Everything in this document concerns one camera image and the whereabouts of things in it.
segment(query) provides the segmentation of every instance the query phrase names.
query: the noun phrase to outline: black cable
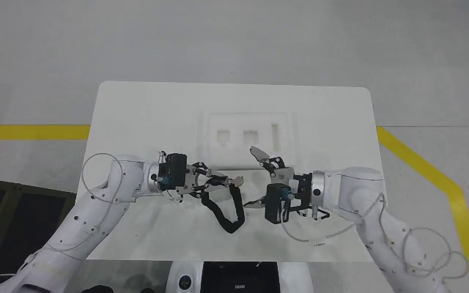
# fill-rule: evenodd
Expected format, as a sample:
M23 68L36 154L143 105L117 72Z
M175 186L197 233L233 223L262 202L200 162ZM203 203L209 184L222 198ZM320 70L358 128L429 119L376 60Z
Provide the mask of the black cable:
M234 208L236 209L236 216L237 220L235 222L231 222L223 215L220 207L213 202L207 192L202 192L202 204L208 207L209 210L213 212L217 221L220 223L221 228L227 231L230 234L233 234L244 224L244 209L243 209L243 199L241 198L241 189L237 188L233 184L229 185L229 193L232 195Z

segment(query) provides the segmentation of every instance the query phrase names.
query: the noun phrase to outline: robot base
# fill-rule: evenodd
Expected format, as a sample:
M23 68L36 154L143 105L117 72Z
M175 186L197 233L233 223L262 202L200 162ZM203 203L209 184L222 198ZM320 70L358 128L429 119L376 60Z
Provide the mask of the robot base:
M304 262L173 262L166 293L314 293Z

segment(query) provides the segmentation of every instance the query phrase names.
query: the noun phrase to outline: rectangular slot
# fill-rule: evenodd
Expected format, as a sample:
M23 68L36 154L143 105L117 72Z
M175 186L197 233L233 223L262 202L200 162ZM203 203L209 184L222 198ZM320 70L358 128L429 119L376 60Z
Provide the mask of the rectangular slot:
M226 147L226 144L229 142L229 130L220 129L217 132L217 141L222 147Z
M272 124L272 147L275 152L280 152L280 133L276 123Z
M243 142L246 147L256 146L259 143L257 130L244 130Z

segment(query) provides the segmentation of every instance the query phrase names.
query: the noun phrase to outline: gray floor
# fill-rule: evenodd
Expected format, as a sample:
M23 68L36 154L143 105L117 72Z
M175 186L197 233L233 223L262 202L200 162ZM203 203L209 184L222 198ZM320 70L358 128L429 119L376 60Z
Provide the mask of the gray floor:
M0 0L0 124L89 124L106 80L364 86L377 124L468 200L468 31L465 0ZM0 141L0 180L75 192L85 147ZM460 249L446 195L381 152L394 214ZM163 288L167 269L86 263L71 288ZM317 292L391 291L373 264L311 275Z

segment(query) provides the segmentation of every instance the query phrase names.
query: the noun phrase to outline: wire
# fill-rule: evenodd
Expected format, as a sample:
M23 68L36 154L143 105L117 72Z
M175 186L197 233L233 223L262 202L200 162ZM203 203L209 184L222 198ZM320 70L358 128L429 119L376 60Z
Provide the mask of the wire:
M381 207L380 209L380 215L379 215L379 218L378 218L378 222L380 224L380 228L381 230L383 231L383 236L384 236L384 243L385 245L391 249L391 251L394 253L394 255L400 260L400 262L405 266L405 269L406 269L406 273L407 274L410 274L409 272L409 269L412 270L412 272L416 272L416 271L421 271L421 272L426 272L426 274L423 274L423 275L416 275L416 274L412 274L412 276L414 277L417 277L417 278L428 278L432 273L434 272L438 272L440 270L442 270L443 268L447 267L449 265L449 263L451 262L451 256L453 254L456 254L458 256L460 256L464 262L465 262L465 270L462 274L460 275L455 275L455 276L444 276L442 277L442 282L444 283L445 279L449 279L449 280L454 280L454 279L459 279L459 278L464 278L468 272L469 272L469 263L468 263L468 260L466 259L466 257L464 256L464 254L460 253L459 251L453 251L451 249L451 246L448 242L448 240L440 233L438 233L437 231L435 231L434 229L431 229L431 228L427 228L427 227L418 227L418 228L413 228L413 229L409 229L409 231L406 233L404 239L402 240L402 251L401 251L401 256L390 246L390 242L389 242L389 236L386 234L386 231L383 227L383 222L382 222L382 219L383 219L383 213L384 213L384 210L385 210L385 207L386 207L386 198L384 196L384 193L380 193L380 195L374 200L373 204L365 211L365 213L360 217L360 219L358 219L357 221L355 221L354 223L352 223L351 225L349 225L348 227L346 227L345 229L342 229L336 233L332 233L332 234L329 234L329 235L326 235L324 237L320 237L320 238L316 238L316 239L301 239L301 238L298 238L298 237L295 237L294 235L292 235L290 232L288 232L285 224L284 224L284 219L283 217L281 216L280 217L280 222L281 222L281 225L282 225L282 228L285 230L285 232L288 234L288 236L290 236L291 238L293 238L294 240L297 240L299 242L319 242L319 241L325 241L326 239L329 239L329 238L332 238L332 237L335 237L335 236L338 236L340 234L343 234L345 233L346 231L348 231L349 229L351 229L353 226L356 226L357 224L359 224L368 214L369 212L372 210L372 208L379 202L381 201L383 203L383 206ZM410 264L409 262L407 262L407 260L405 259L405 248L406 248L406 245L407 245L407 240L409 238L409 236L414 233L415 231L430 231L430 232L433 232L434 234L436 234L437 236L439 236L446 244L446 247L448 249L447 252L445 253L442 253L438 258L437 260L435 261L435 263L433 264L433 266L430 268L430 269L424 269L424 268L421 268L421 267L416 267L412 264ZM445 262L443 264L439 264L441 262L442 259L446 258Z
M339 231L334 232L334 233L329 234L329 235L325 235L323 237L318 237L318 238L313 238L313 239L301 239L301 238L293 236L290 232L288 232L288 230L285 226L283 217L280 217L280 223L281 223L282 228L288 234L288 236L290 236L294 240L297 240L299 242L314 242L314 245L322 244L322 242L326 241L326 239L330 239L330 238L333 238L335 236L339 236L340 234L343 234L343 233L349 231L351 228L357 226L369 214L369 212L372 210L372 208L379 202L380 198L382 198L382 197L384 198L384 193L380 193L380 195L374 200L373 204L365 211L365 213L358 220L356 220L355 222L353 222L352 224L350 224L349 226L345 227L342 230L339 230Z
M97 157L98 155L108 155L109 157L112 157L113 159L115 159L115 161L119 164L119 168L120 168L120 171L121 171L121 174L120 174L120 179L119 179L119 184L117 185L117 189L116 189L116 192L114 193L114 196L113 196L113 200L112 201L106 201L105 199L100 199L99 196L96 196L89 188L88 186L86 185L86 182L85 182L85 178L84 178L84 174L85 174L85 166L87 165L87 163L94 157ZM98 152L94 155L92 155L91 157L87 158L85 163L83 164L83 167L81 167L81 182L83 183L83 186L85 187L86 191L88 191L92 196L94 196L96 199L100 200L100 201L104 201L104 202L107 202L109 204L114 204L114 197L116 197L116 194L117 194L117 191L119 190L120 188L120 185L122 184L122 180L124 179L124 169L122 167L122 164L120 163L119 159L117 159L115 156L107 153L107 152Z
M421 271L421 272L426 272L426 274L423 274L423 275L415 275L415 274L412 274L412 276L415 276L417 278L427 278L429 277L432 273L434 272L438 272L439 270L442 270L443 268L447 267L449 265L449 263L451 262L451 256L453 254L456 254L456 255L459 255L461 256L461 258L464 260L465 262L465 270L462 274L460 275L456 275L456 276L444 276L442 278L442 282L444 282L445 279L451 279L451 280L455 280L455 279L459 279L459 278L464 278L467 274L468 274L468 270L469 270L469 263L468 263L468 259L466 259L466 257L464 256L464 254L460 253L459 251L453 251L448 240L441 234L439 233L438 231L435 231L434 229L431 229L431 228L427 228L427 227L418 227L418 228L412 228L410 229L404 239L402 240L402 251L401 251L401 256L389 245L389 236L386 234L386 231L383 227L383 222L382 222L382 219L383 219L383 213L384 213L384 210L385 210L385 207L386 207L386 199L383 198L383 206L381 207L381 210L380 210L380 216L378 218L378 222L380 224L380 228L381 230L383 231L383 236L384 236L384 243L386 246L388 246L388 248L394 253L395 256L397 256L397 258L403 263L403 265L405 266L405 269L406 269L406 273L407 274L410 274L409 273L409 269L412 269L413 272L416 272L416 271ZM406 248L406 245L407 245L407 240L409 238L409 236L414 233L415 231L430 231L434 234L436 234L437 236L439 236L444 242L445 242L445 245L448 249L447 252L445 253L442 253L438 258L437 260L434 262L433 266L430 268L430 269L424 269L424 268L421 268L421 267L416 267L412 264L410 264L409 262L407 262L407 260L405 259L405 248ZM442 265L438 265L441 261L441 259L445 258L446 257L446 260L445 262L442 264Z
M85 183L85 179L84 179L84 169L85 169L85 166L87 165L87 163L94 157L97 157L98 155L108 155L109 157L112 157L113 159L115 159L115 161L119 164L119 167L120 167L120 171L121 171L121 175L120 175L120 179L119 179L119 184L117 185L117 188L116 188L116 191L114 192L114 195L112 196L112 200L110 201L106 201L104 199L100 199L99 197L97 197L89 188L88 186L86 185ZM114 202L114 199L117 195L117 193L119 192L119 189L120 189L120 185L122 184L122 180L124 178L124 169L122 167L122 164L120 163L119 159L107 152L98 152L94 155L92 155L91 157L88 157L86 160L85 160L85 163L83 164L83 167L81 167L81 182L83 183L83 186L86 188L86 191L88 191L90 194L92 194L95 199L99 199L100 201L104 201L106 203L108 203L108 208L106 209L106 213L104 214L103 218L101 219L101 221L98 223L98 225L96 226L97 230L99 229L101 223L103 223L103 221L106 219L106 217L108 216L108 213L109 213L109 210L111 209L111 204L115 204L116 202ZM77 245L71 247L71 248L66 248L66 249L57 249L55 248L54 246L50 245L50 244L47 244L52 250L54 251L57 251L57 252L66 252L66 251L71 251L75 248L77 248L78 246L82 245L83 243L85 243L91 236L93 235L93 233L89 234L83 241L81 241L80 243L78 243Z

